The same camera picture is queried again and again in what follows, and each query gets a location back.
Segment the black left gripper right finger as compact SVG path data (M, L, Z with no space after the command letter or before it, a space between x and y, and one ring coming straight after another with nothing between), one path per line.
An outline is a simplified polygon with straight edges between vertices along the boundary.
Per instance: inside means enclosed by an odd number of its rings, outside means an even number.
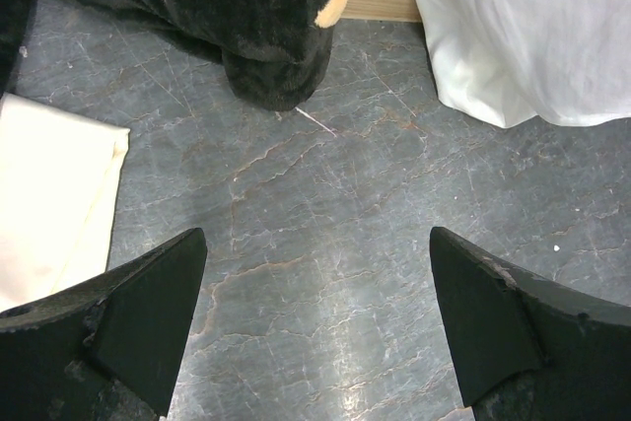
M630 309L522 269L435 227L437 300L477 420L627 420Z

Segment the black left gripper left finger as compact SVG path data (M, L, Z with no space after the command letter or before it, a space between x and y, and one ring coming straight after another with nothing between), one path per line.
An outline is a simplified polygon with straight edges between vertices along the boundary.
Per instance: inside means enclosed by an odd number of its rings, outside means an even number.
M207 257L189 229L144 255L1 314L4 420L168 415Z

